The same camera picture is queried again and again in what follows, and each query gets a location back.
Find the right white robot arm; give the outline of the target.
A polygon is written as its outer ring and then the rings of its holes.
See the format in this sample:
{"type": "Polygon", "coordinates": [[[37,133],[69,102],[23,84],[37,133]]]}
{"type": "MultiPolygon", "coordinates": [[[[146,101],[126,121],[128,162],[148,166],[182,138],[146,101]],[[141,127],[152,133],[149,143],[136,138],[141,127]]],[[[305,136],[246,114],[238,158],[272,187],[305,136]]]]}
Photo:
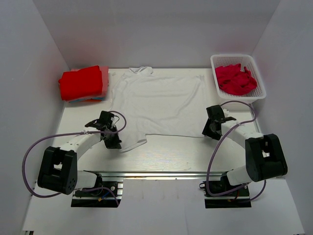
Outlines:
{"type": "Polygon", "coordinates": [[[244,149],[245,164],[221,175],[219,186],[224,194],[233,195],[243,185],[287,174],[287,162],[277,135],[250,131],[245,125],[255,119],[238,122],[236,118],[228,117],[221,105],[210,106],[206,111],[208,120],[202,134],[218,141],[209,162],[206,188],[214,183],[209,179],[211,166],[217,151],[227,138],[244,149]]]}

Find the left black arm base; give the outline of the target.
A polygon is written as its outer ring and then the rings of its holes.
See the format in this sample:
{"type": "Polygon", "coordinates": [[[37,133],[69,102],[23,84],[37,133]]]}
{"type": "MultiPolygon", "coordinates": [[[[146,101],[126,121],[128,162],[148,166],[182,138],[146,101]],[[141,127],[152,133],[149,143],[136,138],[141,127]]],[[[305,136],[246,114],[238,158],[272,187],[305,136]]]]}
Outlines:
{"type": "MultiPolygon", "coordinates": [[[[106,187],[109,188],[115,196],[117,196],[117,190],[118,190],[118,182],[117,181],[103,181],[102,184],[99,184],[96,186],[97,188],[100,187],[106,187]]],[[[103,197],[103,196],[110,196],[112,197],[112,194],[107,189],[98,189],[95,191],[81,191],[77,190],[74,192],[74,196],[82,198],[82,197],[103,197]]]]}

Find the white t shirt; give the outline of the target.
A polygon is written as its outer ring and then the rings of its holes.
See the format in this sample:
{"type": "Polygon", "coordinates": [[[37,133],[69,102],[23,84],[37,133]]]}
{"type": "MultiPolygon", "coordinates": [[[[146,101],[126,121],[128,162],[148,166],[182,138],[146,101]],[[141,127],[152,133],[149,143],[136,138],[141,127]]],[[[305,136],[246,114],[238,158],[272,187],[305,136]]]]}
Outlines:
{"type": "Polygon", "coordinates": [[[148,135],[201,138],[208,104],[203,75],[157,76],[151,67],[130,68],[112,89],[111,109],[126,118],[117,123],[121,152],[145,144],[148,135]]]}

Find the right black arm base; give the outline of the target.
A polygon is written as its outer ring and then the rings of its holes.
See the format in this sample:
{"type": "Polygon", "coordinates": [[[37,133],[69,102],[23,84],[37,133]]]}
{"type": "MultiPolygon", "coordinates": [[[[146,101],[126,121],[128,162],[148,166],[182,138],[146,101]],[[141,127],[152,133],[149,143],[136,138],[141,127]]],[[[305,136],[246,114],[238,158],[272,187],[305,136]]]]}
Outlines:
{"type": "MultiPolygon", "coordinates": [[[[222,176],[220,178],[220,180],[217,180],[217,181],[209,181],[209,189],[213,194],[224,193],[224,192],[229,191],[231,189],[235,189],[238,186],[239,185],[231,186],[226,176],[222,176]]],[[[206,189],[205,181],[203,181],[202,183],[199,184],[199,188],[204,190],[204,195],[206,197],[211,197],[211,195],[208,193],[208,191],[206,189]]],[[[245,197],[245,196],[249,196],[249,191],[248,191],[247,187],[246,188],[240,188],[237,191],[233,191],[231,193],[224,194],[224,196],[230,196],[230,197],[234,197],[234,198],[235,197],[245,197]]]]}

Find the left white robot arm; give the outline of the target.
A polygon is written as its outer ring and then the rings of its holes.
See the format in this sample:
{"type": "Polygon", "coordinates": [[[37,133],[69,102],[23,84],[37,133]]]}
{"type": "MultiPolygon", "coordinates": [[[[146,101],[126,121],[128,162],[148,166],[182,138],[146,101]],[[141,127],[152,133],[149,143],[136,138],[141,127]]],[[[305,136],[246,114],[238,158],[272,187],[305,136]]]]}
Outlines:
{"type": "Polygon", "coordinates": [[[65,195],[76,189],[87,189],[92,195],[103,191],[100,174],[94,171],[79,171],[78,160],[94,145],[103,142],[107,149],[121,149],[114,119],[117,112],[102,111],[98,119],[85,125],[82,134],[57,147],[50,146],[44,151],[37,184],[65,195]]]}

